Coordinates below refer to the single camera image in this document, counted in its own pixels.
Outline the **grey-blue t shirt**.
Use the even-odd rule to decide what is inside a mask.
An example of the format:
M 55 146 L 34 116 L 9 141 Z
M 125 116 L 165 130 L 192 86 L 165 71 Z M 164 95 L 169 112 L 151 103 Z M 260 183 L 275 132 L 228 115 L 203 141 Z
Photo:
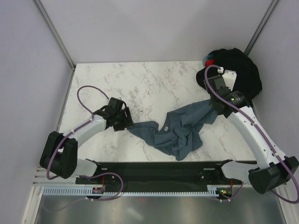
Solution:
M 203 100 L 168 112 L 161 129 L 157 122 L 146 121 L 135 123 L 128 130 L 147 145 L 182 161 L 203 145 L 199 132 L 205 124 L 213 124 L 216 118 L 217 112 L 209 100 Z

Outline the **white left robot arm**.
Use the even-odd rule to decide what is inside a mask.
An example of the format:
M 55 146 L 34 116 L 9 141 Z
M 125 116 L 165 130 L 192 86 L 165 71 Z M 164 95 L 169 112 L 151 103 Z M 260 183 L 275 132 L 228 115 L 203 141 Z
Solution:
M 40 166 L 47 170 L 47 178 L 68 179 L 73 175 L 86 176 L 91 183 L 99 183 L 103 173 L 95 162 L 78 158 L 78 149 L 96 134 L 112 127 L 122 131 L 132 126 L 131 113 L 127 104 L 119 99 L 110 98 L 107 105 L 91 113 L 91 116 L 78 126 L 59 133 L 48 135 Z

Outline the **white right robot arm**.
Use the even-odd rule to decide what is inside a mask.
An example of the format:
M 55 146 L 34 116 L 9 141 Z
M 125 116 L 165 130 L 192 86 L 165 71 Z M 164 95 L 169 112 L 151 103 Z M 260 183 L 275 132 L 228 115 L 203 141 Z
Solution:
M 214 171 L 218 183 L 236 179 L 252 185 L 259 194 L 273 191 L 294 177 L 299 167 L 296 157 L 288 157 L 271 140 L 255 118 L 253 109 L 239 91 L 231 91 L 221 75 L 205 78 L 210 94 L 210 105 L 225 116 L 239 131 L 251 149 L 256 163 L 248 164 L 226 160 Z

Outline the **red t shirt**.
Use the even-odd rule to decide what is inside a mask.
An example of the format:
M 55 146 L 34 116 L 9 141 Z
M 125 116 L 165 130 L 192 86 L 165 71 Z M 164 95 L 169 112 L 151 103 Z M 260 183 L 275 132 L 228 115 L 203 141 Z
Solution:
M 210 65 L 214 65 L 214 59 L 206 60 L 205 61 L 205 66 L 208 67 Z

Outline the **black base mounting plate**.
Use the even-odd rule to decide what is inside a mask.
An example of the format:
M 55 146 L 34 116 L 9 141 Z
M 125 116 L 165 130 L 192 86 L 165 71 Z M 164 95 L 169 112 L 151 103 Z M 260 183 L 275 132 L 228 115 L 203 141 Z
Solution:
M 239 180 L 225 178 L 217 165 L 217 161 L 102 162 L 95 174 L 104 177 L 79 177 L 75 183 L 104 184 L 112 191 L 204 190 L 209 185 L 241 184 Z

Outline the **right aluminium frame post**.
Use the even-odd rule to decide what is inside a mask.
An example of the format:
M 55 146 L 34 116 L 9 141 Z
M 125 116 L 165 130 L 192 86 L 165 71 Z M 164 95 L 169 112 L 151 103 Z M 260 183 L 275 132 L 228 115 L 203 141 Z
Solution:
M 272 0 L 269 4 L 269 6 L 267 7 L 264 15 L 262 16 L 262 19 L 260 20 L 257 28 L 255 29 L 245 51 L 244 54 L 245 55 L 249 55 L 254 47 L 254 45 L 256 44 L 258 38 L 260 37 L 261 33 L 263 32 L 264 28 L 266 27 L 268 21 L 270 20 L 272 14 L 274 13 L 276 7 L 279 5 L 280 0 Z

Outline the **aluminium frame post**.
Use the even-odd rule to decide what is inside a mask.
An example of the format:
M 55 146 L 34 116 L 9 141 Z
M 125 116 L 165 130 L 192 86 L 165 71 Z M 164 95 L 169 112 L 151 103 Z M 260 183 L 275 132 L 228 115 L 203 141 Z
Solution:
M 74 71 L 76 68 L 76 65 L 75 65 L 74 61 L 72 60 L 65 44 L 63 43 L 63 40 L 61 39 L 61 37 L 60 37 L 52 19 L 50 18 L 45 6 L 43 5 L 42 1 L 41 0 L 32 0 L 32 2 L 34 3 L 35 7 L 39 11 L 42 19 L 44 20 L 46 26 L 48 27 L 48 29 L 49 29 L 51 35 L 53 36 L 56 44 L 58 45 L 59 49 L 61 50 L 69 67 L 71 68 L 72 71 Z
M 262 19 L 260 20 L 257 28 L 255 29 L 245 51 L 244 54 L 245 55 L 249 55 L 254 47 L 254 45 L 256 44 L 258 38 L 260 37 L 261 33 L 263 32 L 264 28 L 266 27 L 268 21 L 270 20 L 272 14 L 274 13 L 276 7 L 279 5 L 280 0 L 272 0 L 269 4 L 269 6 L 267 7 L 264 15 L 262 16 Z

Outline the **left aluminium frame post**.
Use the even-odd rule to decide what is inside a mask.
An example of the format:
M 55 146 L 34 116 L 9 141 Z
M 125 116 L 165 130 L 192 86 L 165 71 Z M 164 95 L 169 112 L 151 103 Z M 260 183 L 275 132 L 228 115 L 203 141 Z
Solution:
M 34 3 L 35 7 L 39 11 L 42 19 L 44 20 L 46 26 L 48 27 L 48 29 L 49 29 L 51 35 L 53 36 L 56 44 L 58 45 L 59 49 L 61 50 L 69 67 L 71 68 L 72 71 L 74 71 L 76 68 L 76 65 L 75 65 L 74 61 L 72 60 L 65 44 L 63 43 L 63 40 L 61 39 L 61 37 L 60 37 L 52 19 L 50 18 L 45 6 L 43 5 L 42 1 L 41 0 L 32 0 L 32 2 Z

